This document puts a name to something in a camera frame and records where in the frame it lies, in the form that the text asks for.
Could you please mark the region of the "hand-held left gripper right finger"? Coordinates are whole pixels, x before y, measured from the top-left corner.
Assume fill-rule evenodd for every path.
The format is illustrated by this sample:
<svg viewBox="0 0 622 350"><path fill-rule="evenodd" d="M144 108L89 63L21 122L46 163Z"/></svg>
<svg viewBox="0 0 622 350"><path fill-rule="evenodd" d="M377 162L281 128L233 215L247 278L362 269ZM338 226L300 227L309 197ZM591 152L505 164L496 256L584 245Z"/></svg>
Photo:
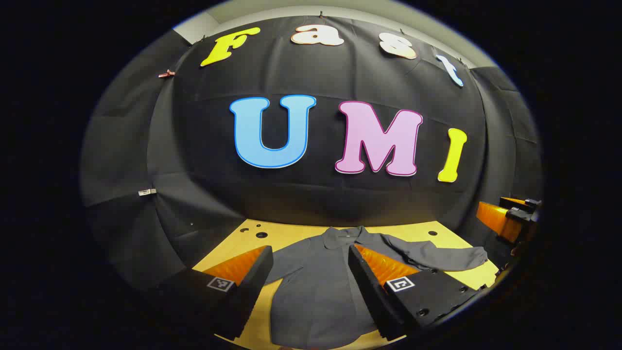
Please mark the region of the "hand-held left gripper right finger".
<svg viewBox="0 0 622 350"><path fill-rule="evenodd" d="M437 269L417 271L361 245L349 247L348 266L380 336L389 341L425 333L486 288Z"/></svg>

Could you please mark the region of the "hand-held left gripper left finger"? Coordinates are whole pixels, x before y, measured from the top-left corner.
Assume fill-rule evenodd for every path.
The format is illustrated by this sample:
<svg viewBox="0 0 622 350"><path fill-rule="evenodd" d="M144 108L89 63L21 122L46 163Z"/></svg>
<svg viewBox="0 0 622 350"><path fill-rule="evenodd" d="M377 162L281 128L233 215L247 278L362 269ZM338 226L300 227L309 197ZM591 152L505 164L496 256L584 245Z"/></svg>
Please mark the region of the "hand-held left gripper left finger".
<svg viewBox="0 0 622 350"><path fill-rule="evenodd" d="M184 269L146 290L166 320L199 335L240 337L273 268L270 245L244 252L203 271Z"/></svg>

